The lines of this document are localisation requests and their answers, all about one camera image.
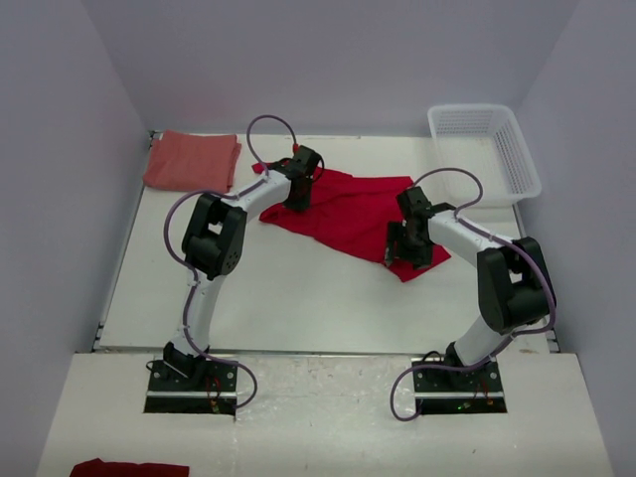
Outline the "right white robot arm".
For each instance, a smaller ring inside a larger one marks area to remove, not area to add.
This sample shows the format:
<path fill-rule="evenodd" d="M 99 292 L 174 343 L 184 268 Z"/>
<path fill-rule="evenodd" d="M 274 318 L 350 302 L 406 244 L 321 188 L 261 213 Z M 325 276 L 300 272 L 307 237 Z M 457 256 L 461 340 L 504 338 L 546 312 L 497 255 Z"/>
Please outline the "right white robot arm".
<path fill-rule="evenodd" d="M 441 245 L 476 269 L 479 315 L 468 331 L 450 343 L 438 362 L 421 360 L 415 375 L 443 376 L 464 391 L 513 339 L 531 325 L 556 314 L 556 299 L 538 242 L 501 238 L 464 219 L 447 204 L 434 205 L 419 187 L 397 195 L 399 222 L 387 231 L 385 264 L 404 263 L 414 270 L 432 267 Z"/>

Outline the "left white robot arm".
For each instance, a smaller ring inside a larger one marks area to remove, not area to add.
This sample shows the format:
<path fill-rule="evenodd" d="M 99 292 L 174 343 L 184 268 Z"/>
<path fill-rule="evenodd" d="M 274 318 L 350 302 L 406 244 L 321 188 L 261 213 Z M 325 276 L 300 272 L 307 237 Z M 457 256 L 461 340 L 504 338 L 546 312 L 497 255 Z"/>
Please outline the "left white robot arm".
<path fill-rule="evenodd" d="M 164 347 L 163 362 L 182 389 L 193 391 L 205 382 L 204 362 L 212 359 L 211 319 L 226 276 L 239 264 L 247 224 L 274 205 L 293 212 L 307 210 L 315 173 L 323 166 L 320 154 L 298 146 L 290 158 L 266 166 L 254 182 L 234 194 L 195 191 L 186 195 L 181 202 L 193 196 L 197 202 L 183 235 L 182 256 L 169 240 L 176 210 L 168 213 L 164 242 L 175 261 L 187 268 L 189 291 L 176 335 Z"/>

